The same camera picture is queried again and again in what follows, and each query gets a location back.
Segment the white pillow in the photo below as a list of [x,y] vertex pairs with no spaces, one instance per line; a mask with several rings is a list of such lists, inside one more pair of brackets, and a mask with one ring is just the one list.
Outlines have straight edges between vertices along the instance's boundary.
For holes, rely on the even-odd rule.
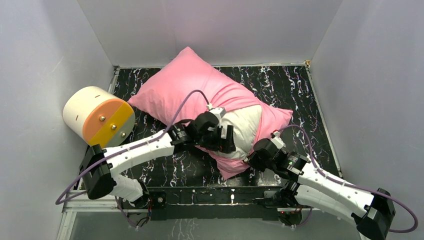
[[209,154],[213,157],[245,160],[252,149],[261,116],[262,108],[260,105],[252,105],[227,112],[222,119],[222,124],[224,126],[233,126],[235,151],[231,153],[210,151]]

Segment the pink pillowcase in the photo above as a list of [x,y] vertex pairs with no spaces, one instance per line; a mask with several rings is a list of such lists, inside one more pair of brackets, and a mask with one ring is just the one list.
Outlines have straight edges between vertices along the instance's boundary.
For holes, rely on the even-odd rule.
[[[270,106],[252,91],[201,59],[190,47],[184,48],[170,63],[143,83],[128,103],[165,125],[195,119],[206,105],[223,107],[226,113],[260,105],[262,108],[254,144],[289,124],[293,111]],[[211,156],[227,180],[248,169],[246,160]]]

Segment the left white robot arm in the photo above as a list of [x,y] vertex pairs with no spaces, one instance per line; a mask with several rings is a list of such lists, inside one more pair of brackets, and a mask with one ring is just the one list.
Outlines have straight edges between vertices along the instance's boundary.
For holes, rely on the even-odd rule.
[[80,165],[88,199],[111,195],[144,208],[150,200],[149,191],[142,181],[122,175],[125,170],[183,152],[188,147],[225,154],[234,152],[234,126],[222,123],[224,111],[221,107],[214,108],[195,119],[183,119],[152,136],[125,145],[91,146]]

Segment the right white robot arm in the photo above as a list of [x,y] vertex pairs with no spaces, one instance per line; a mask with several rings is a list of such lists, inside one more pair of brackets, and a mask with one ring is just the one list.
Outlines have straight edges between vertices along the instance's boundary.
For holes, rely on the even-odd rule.
[[247,163],[255,170],[272,170],[287,182],[264,192],[256,203],[267,208],[309,206],[354,225],[369,240],[386,239],[396,210],[391,194],[378,188],[369,192],[319,170],[307,157],[285,152],[279,137],[264,138],[253,146]]

